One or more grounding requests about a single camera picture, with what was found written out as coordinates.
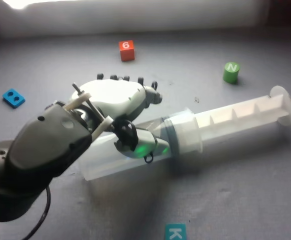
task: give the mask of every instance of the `green block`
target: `green block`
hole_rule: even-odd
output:
[[[165,240],[187,240],[186,225],[183,223],[166,224]]]
[[[233,61],[227,62],[224,66],[223,80],[229,84],[236,84],[238,81],[239,70],[239,63]]]

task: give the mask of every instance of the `number 6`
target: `number 6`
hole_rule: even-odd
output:
[[[127,41],[125,41],[124,43],[122,43],[122,47],[124,49],[128,49],[128,48],[130,48],[130,45],[129,45],[129,43]]]

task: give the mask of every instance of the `white wall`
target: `white wall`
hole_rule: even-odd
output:
[[[250,27],[265,22],[268,0],[79,0],[13,9],[0,0],[4,38]]]

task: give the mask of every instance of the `large plastic syringe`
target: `large plastic syringe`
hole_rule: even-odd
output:
[[[136,127],[168,142],[169,148],[154,158],[159,161],[193,151],[202,153],[205,141],[217,141],[277,121],[284,126],[291,124],[291,97],[281,86],[273,87],[266,96],[197,114],[186,110]],[[143,158],[129,158],[118,152],[114,146],[117,140],[113,133],[101,136],[79,158],[87,181],[146,164]]]

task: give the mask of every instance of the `screw hole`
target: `screw hole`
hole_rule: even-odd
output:
[[[0,150],[0,155],[3,155],[3,154],[6,154],[6,152],[3,150]]]
[[[76,148],[76,145],[74,143],[69,144],[70,150],[74,150]]]

